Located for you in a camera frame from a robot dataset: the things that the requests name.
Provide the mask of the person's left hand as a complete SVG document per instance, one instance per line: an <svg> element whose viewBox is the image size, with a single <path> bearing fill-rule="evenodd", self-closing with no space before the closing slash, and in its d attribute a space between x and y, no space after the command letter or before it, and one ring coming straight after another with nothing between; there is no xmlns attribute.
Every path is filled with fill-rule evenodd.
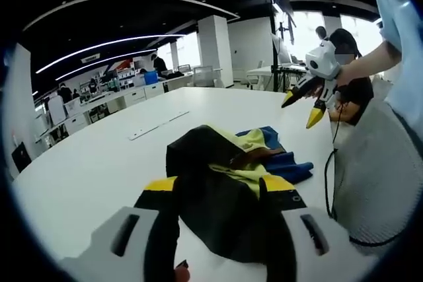
<svg viewBox="0 0 423 282"><path fill-rule="evenodd" d="M175 282L189 282L190 272L188 268L179 266L174 269Z"/></svg>

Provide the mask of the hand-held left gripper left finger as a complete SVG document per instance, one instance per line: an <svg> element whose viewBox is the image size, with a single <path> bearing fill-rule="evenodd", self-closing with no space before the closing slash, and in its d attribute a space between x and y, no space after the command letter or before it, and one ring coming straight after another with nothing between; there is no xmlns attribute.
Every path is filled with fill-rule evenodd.
<svg viewBox="0 0 423 282"><path fill-rule="evenodd" d="M180 236L175 178L152 181L133 207L95 229L89 247L60 262L75 281L176 281Z"/></svg>

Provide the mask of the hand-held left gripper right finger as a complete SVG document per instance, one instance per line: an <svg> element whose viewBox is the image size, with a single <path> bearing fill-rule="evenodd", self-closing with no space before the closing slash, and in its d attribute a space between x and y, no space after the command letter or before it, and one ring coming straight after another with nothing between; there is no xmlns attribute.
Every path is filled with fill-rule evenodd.
<svg viewBox="0 0 423 282"><path fill-rule="evenodd" d="M376 264L360 253L347 230L316 207L286 209L278 194L293 195L283 178L259 180L259 204L266 228L267 281L361 281Z"/></svg>

